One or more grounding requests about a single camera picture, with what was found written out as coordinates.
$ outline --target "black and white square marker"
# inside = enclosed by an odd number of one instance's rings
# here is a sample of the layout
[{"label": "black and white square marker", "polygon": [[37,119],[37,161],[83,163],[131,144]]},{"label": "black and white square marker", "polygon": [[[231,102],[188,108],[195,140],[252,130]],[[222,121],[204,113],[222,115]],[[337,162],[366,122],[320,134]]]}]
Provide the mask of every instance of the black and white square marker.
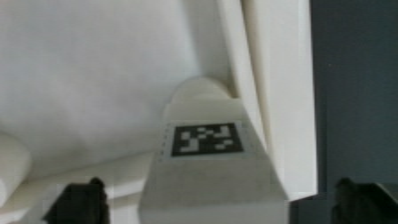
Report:
[{"label": "black and white square marker", "polygon": [[243,152],[234,123],[177,126],[172,157]]}]

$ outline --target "white wall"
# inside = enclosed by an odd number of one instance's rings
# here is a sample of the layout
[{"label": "white wall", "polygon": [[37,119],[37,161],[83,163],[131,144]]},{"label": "white wall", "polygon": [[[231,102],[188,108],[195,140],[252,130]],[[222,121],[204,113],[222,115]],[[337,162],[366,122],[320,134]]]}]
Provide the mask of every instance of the white wall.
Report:
[{"label": "white wall", "polygon": [[151,150],[176,85],[227,73],[213,0],[1,1],[0,130],[30,177]]}]

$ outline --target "black object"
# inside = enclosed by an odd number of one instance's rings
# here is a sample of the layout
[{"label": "black object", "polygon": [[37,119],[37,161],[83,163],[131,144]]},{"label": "black object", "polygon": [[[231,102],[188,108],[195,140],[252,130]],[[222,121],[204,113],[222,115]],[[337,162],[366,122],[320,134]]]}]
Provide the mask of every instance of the black object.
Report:
[{"label": "black object", "polygon": [[336,189],[332,224],[398,223],[398,204],[375,183],[355,184],[343,178]]},{"label": "black object", "polygon": [[108,224],[105,184],[92,178],[87,184],[69,184],[42,217],[48,224]]}]

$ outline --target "dark background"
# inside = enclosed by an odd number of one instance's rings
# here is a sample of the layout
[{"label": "dark background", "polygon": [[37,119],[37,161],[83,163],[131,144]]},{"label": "dark background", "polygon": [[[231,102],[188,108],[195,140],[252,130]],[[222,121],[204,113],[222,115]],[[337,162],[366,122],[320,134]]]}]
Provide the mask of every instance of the dark background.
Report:
[{"label": "dark background", "polygon": [[398,0],[312,0],[320,194],[293,224],[328,224],[334,185],[398,184]]}]

